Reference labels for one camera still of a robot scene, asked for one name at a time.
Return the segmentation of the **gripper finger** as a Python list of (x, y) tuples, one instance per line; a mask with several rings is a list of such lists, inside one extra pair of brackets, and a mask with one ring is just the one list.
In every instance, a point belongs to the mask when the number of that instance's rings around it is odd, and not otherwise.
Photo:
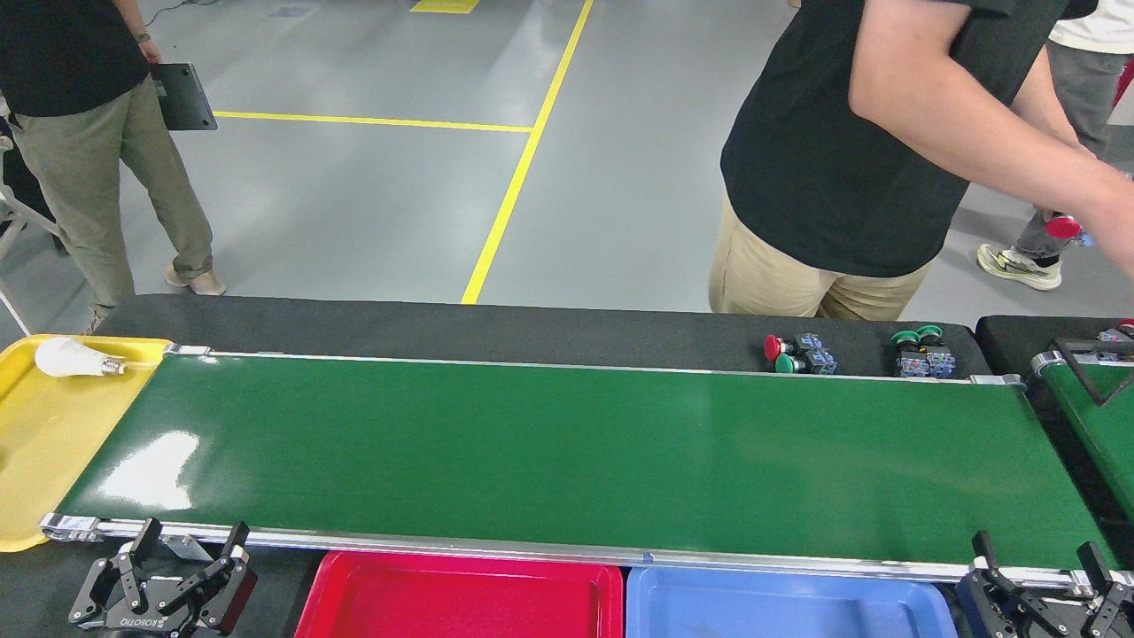
[(956, 595), (975, 637), (1063, 637), (1064, 622), (1038, 590), (1002, 573), (988, 531), (976, 531), (972, 548)]
[(1094, 542), (1083, 542), (1078, 558), (1094, 594), (1082, 637), (1131, 637), (1131, 585), (1123, 584)]

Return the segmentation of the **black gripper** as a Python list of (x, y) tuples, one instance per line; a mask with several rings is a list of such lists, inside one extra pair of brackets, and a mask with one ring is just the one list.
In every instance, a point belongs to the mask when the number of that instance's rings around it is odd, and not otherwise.
[(156, 606), (144, 590), (144, 562), (158, 546), (162, 524), (146, 518), (125, 548), (90, 565), (74, 598), (69, 622), (105, 627), (111, 637), (227, 637), (232, 633), (259, 576), (244, 550), (249, 528), (234, 524), (219, 558), (183, 579)]

